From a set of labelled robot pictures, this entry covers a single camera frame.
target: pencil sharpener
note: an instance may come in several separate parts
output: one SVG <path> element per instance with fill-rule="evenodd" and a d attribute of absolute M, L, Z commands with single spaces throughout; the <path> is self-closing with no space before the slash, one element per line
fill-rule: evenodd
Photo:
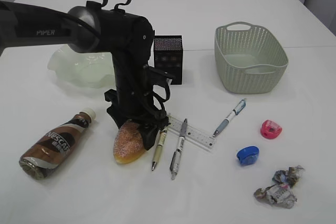
<path fill-rule="evenodd" d="M 267 139 L 275 139 L 281 131 L 282 127 L 271 120 L 266 120 L 260 129 L 261 135 Z"/>
<path fill-rule="evenodd" d="M 259 157 L 259 149 L 256 146 L 249 146 L 237 153 L 237 158 L 241 165 L 252 165 Z"/>

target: pen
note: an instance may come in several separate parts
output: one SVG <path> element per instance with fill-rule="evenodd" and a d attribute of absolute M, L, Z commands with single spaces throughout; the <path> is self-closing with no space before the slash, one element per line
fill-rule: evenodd
<path fill-rule="evenodd" d="M 243 108 L 245 108 L 246 106 L 246 98 L 242 99 L 238 105 L 231 111 L 231 113 L 226 117 L 226 119 L 224 119 L 224 121 L 217 127 L 217 129 L 215 130 L 213 137 L 216 137 L 220 134 L 220 132 L 223 131 L 223 129 L 225 129 L 225 127 L 229 124 L 229 122 L 235 117 L 237 116 L 242 110 Z"/>
<path fill-rule="evenodd" d="M 166 135 L 167 135 L 167 128 L 168 128 L 168 126 L 166 126 L 160 132 L 160 139 L 159 139 L 158 145 L 156 146 L 154 156 L 153 156 L 153 159 L 152 159 L 152 171 L 156 168 L 156 165 L 158 164 L 158 162 L 160 160 L 161 153 L 162 153 L 162 148 L 163 148 L 163 145 L 164 145 L 164 140 L 166 139 Z"/>
<path fill-rule="evenodd" d="M 181 160 L 181 155 L 182 155 L 182 150 L 183 150 L 183 144 L 185 140 L 185 136 L 187 134 L 187 127 L 188 127 L 188 120 L 187 118 L 184 119 L 184 122 L 182 123 L 181 126 L 181 131 L 180 131 L 180 137 L 178 138 L 179 141 L 177 142 L 177 148 L 176 151 L 174 152 L 172 162 L 170 164 L 170 171 L 172 173 L 172 180 L 175 179 L 178 171 L 179 171 L 179 166 L 180 166 L 180 160 Z"/>

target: sugar-coated bread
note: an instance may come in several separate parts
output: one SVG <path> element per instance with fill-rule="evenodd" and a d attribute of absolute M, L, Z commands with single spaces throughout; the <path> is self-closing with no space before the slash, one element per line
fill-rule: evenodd
<path fill-rule="evenodd" d="M 114 159 L 119 164 L 137 160 L 146 150 L 138 131 L 139 124 L 126 121 L 119 129 L 113 146 Z"/>

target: clear plastic ruler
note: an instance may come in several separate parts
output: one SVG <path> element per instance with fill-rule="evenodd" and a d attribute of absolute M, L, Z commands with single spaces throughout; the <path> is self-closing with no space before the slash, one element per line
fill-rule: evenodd
<path fill-rule="evenodd" d="M 174 133 L 175 135 L 179 135 L 183 122 L 171 115 L 169 116 L 169 122 L 170 125 L 168 127 L 168 131 Z M 185 139 L 206 151 L 211 151 L 216 143 L 216 140 L 212 136 L 190 126 L 189 123 Z"/>

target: black box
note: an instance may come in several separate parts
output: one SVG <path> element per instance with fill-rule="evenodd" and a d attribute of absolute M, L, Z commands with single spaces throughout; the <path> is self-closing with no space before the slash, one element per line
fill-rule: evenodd
<path fill-rule="evenodd" d="M 154 66 L 175 76 L 171 84 L 182 84 L 182 64 L 182 36 L 155 36 Z"/>

